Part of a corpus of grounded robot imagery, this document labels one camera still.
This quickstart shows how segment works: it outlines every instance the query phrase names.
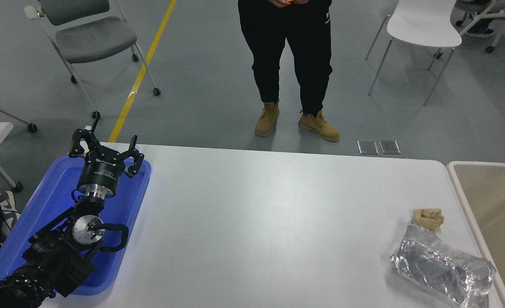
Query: blue tray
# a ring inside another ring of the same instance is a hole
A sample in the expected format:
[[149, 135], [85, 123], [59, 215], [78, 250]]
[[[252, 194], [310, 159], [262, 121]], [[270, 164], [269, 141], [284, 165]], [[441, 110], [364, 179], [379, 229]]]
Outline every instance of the blue tray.
[[[83, 163], [82, 158], [63, 156], [51, 164], [0, 250], [0, 279], [25, 263], [21, 255], [30, 246], [28, 238], [74, 205], [70, 193], [76, 188]], [[125, 160], [127, 166], [131, 163], [131, 159]], [[146, 160], [132, 179], [122, 174], [116, 195], [106, 199], [106, 207], [100, 212], [102, 221], [125, 224], [131, 234], [150, 175], [151, 166]], [[107, 232], [103, 238], [105, 245], [111, 247], [119, 244], [120, 239], [120, 232]], [[104, 291], [115, 279], [124, 253], [125, 249], [117, 253], [99, 252], [92, 258], [95, 271], [72, 294], [94, 296]]]

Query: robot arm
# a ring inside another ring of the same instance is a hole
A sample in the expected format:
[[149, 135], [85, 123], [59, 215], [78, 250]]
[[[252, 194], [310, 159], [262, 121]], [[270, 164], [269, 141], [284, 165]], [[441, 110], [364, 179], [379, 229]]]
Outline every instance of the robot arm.
[[[26, 263], [0, 281], [0, 307], [37, 308], [45, 298], [53, 298], [54, 291], [67, 297], [94, 272], [91, 260], [99, 251], [117, 252], [126, 246], [127, 226], [104, 223], [98, 215], [104, 210], [104, 199], [116, 194], [121, 173], [134, 177], [144, 155], [136, 149], [137, 136], [123, 153], [102, 146], [94, 135], [97, 121], [92, 130], [74, 132], [68, 152], [72, 158], [84, 158], [77, 184], [83, 196], [28, 240], [31, 246], [22, 254]], [[81, 140], [86, 141], [88, 152]], [[133, 165], [125, 168], [123, 160], [129, 157]], [[120, 231], [121, 242], [105, 247], [106, 231]]]

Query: sneaker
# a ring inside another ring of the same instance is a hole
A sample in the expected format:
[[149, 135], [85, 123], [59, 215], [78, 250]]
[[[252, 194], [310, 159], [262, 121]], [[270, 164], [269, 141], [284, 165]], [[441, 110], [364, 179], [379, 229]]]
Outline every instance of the sneaker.
[[479, 32], [471, 32], [471, 30], [469, 30], [465, 33], [465, 35], [470, 37], [491, 37], [493, 35], [493, 30], [488, 28]]
[[272, 133], [273, 125], [277, 118], [279, 117], [279, 104], [276, 103], [264, 103], [264, 109], [262, 110], [262, 115], [256, 121], [256, 129], [254, 132], [258, 136], [267, 136]]
[[325, 117], [322, 115], [322, 110], [317, 113], [316, 117], [313, 117], [313, 115], [301, 115], [298, 126], [305, 130], [312, 130], [319, 138], [327, 142], [337, 142], [340, 140], [340, 133], [335, 127], [326, 122]]

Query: tan boot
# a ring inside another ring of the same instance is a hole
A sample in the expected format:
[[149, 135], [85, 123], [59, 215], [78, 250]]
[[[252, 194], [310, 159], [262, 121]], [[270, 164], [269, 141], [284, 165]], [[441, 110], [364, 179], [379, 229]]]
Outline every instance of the tan boot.
[[262, 115], [256, 122], [256, 129], [254, 132], [259, 136], [267, 136], [272, 133], [273, 125], [279, 117], [279, 104], [264, 103], [264, 110]]
[[335, 127], [326, 122], [325, 117], [322, 115], [322, 110], [317, 113], [316, 117], [313, 117], [313, 115], [301, 115], [298, 126], [299, 128], [312, 130], [317, 136], [327, 142], [337, 142], [340, 140], [340, 133]]

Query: aluminum foil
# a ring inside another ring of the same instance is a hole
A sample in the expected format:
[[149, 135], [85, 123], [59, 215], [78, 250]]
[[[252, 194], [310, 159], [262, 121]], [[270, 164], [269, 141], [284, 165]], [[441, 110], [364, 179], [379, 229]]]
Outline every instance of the aluminum foil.
[[415, 221], [408, 223], [391, 263], [397, 273], [454, 307], [489, 306], [493, 264], [450, 247]]

